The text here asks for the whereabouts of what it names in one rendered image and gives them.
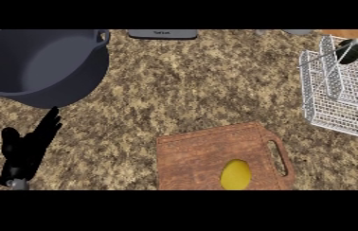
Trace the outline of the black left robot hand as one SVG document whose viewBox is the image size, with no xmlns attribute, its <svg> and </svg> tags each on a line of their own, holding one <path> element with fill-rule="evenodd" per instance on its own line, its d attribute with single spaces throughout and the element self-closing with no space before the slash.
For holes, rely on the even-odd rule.
<svg viewBox="0 0 358 231">
<path fill-rule="evenodd" d="M 59 108 L 53 107 L 41 118 L 35 129 L 23 136 L 16 128 L 1 130 L 1 153 L 6 158 L 0 173 L 0 185 L 9 187 L 9 181 L 35 177 L 46 149 L 62 127 Z"/>
</svg>

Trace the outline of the dark grey pot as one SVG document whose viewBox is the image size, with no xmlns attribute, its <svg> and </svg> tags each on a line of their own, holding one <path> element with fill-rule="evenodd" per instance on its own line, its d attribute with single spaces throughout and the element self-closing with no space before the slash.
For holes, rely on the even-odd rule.
<svg viewBox="0 0 358 231">
<path fill-rule="evenodd" d="M 83 99 L 109 67 L 106 29 L 0 29 L 0 97 L 49 109 Z"/>
</svg>

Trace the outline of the yellow squash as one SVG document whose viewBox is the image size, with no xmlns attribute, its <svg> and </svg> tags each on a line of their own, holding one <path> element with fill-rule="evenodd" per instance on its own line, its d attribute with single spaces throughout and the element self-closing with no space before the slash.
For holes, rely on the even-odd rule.
<svg viewBox="0 0 358 231">
<path fill-rule="evenodd" d="M 251 179 L 248 164 L 244 160 L 234 159 L 228 162 L 220 173 L 220 186 L 226 190 L 242 190 Z"/>
</svg>

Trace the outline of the brown wooden object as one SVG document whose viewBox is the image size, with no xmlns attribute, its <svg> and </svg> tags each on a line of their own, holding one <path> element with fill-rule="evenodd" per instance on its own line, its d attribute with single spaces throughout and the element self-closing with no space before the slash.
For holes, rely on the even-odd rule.
<svg viewBox="0 0 358 231">
<path fill-rule="evenodd" d="M 340 38 L 347 38 L 347 39 L 358 38 L 358 29 L 322 29 L 321 33 L 324 35 L 331 35 Z"/>
</svg>

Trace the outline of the dark green vegetable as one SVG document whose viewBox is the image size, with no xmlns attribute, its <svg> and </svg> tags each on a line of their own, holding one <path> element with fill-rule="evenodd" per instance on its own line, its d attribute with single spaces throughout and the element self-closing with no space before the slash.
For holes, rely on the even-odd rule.
<svg viewBox="0 0 358 231">
<path fill-rule="evenodd" d="M 347 39 L 337 44 L 336 56 L 340 64 L 350 64 L 358 60 L 358 44 L 349 45 L 350 42 Z"/>
</svg>

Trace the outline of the brown wooden cutting board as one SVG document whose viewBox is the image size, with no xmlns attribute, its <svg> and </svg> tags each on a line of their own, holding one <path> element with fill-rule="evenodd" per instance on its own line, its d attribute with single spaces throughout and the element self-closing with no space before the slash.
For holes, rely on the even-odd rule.
<svg viewBox="0 0 358 231">
<path fill-rule="evenodd" d="M 222 189 L 219 176 L 235 159 L 248 164 L 248 190 L 293 188 L 282 141 L 259 122 L 247 122 L 157 138 L 158 189 Z"/>
</svg>

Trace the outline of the grey flat appliance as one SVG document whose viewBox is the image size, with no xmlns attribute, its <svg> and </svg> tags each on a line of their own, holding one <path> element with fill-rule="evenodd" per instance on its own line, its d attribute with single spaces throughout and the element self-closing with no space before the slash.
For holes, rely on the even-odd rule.
<svg viewBox="0 0 358 231">
<path fill-rule="evenodd" d="M 129 29 L 129 36 L 136 39 L 189 40 L 197 37 L 195 29 Z"/>
</svg>

